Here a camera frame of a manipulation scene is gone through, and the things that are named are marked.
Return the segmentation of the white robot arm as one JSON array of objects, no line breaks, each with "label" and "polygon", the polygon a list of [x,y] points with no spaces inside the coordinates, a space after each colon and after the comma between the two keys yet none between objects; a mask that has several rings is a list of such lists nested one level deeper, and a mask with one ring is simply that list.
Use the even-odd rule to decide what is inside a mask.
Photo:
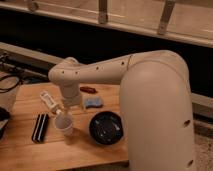
[{"label": "white robot arm", "polygon": [[196,171],[189,71],[178,54],[142,52],[83,65],[66,58],[48,73],[66,108],[81,83],[118,84],[130,171]]}]

